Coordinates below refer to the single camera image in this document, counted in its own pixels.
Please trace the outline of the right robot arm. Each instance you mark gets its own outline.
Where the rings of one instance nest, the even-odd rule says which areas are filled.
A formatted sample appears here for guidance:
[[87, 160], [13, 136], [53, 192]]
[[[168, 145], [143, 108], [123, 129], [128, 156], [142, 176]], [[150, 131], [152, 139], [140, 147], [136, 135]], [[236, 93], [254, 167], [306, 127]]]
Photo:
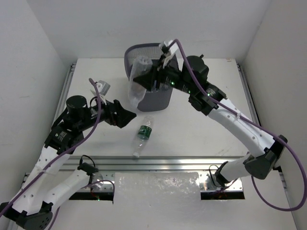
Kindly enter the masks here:
[[221, 124], [248, 149], [246, 156], [235, 161], [226, 161], [217, 169], [212, 176], [215, 186], [223, 187], [237, 178], [250, 175], [265, 179], [284, 150], [278, 140], [286, 142], [287, 139], [282, 135], [275, 138], [261, 131], [251, 125], [246, 116], [239, 118], [239, 110], [226, 94], [208, 82], [209, 67], [205, 65], [202, 57], [189, 56], [187, 60], [205, 94], [196, 86], [186, 65], [179, 70], [170, 64], [163, 66], [161, 59], [138, 73], [132, 81], [149, 91], [167, 85], [188, 93], [192, 107]]

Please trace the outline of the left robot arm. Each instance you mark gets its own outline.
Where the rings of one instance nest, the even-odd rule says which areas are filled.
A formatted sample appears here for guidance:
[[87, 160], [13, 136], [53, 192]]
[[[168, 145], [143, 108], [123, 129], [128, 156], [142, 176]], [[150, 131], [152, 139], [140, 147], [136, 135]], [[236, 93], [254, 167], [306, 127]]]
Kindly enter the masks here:
[[96, 167], [83, 162], [62, 183], [51, 187], [62, 165], [87, 139], [83, 132], [93, 130], [100, 122], [123, 128], [135, 117], [118, 100], [89, 107], [81, 95], [67, 99], [66, 108], [54, 122], [37, 163], [19, 193], [10, 202], [1, 204], [0, 214], [25, 230], [47, 228], [57, 209], [98, 175]]

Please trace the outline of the clear bottle white cap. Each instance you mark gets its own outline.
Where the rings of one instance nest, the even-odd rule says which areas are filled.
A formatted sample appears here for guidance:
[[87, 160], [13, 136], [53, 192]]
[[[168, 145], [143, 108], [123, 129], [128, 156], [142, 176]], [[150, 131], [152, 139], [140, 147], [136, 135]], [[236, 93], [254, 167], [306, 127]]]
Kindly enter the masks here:
[[143, 77], [147, 76], [152, 65], [152, 60], [146, 56], [136, 57], [132, 64], [129, 76], [128, 99], [133, 108], [137, 108], [145, 97], [147, 89], [142, 85]]

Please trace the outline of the clear bottle dark green label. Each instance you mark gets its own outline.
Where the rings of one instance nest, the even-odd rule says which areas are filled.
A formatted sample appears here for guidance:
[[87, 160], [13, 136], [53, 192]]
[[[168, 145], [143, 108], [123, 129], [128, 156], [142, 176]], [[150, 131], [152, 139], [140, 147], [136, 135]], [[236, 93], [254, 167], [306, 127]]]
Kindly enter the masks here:
[[141, 155], [146, 143], [148, 142], [154, 126], [154, 118], [146, 116], [136, 133], [133, 142], [133, 156], [138, 158]]

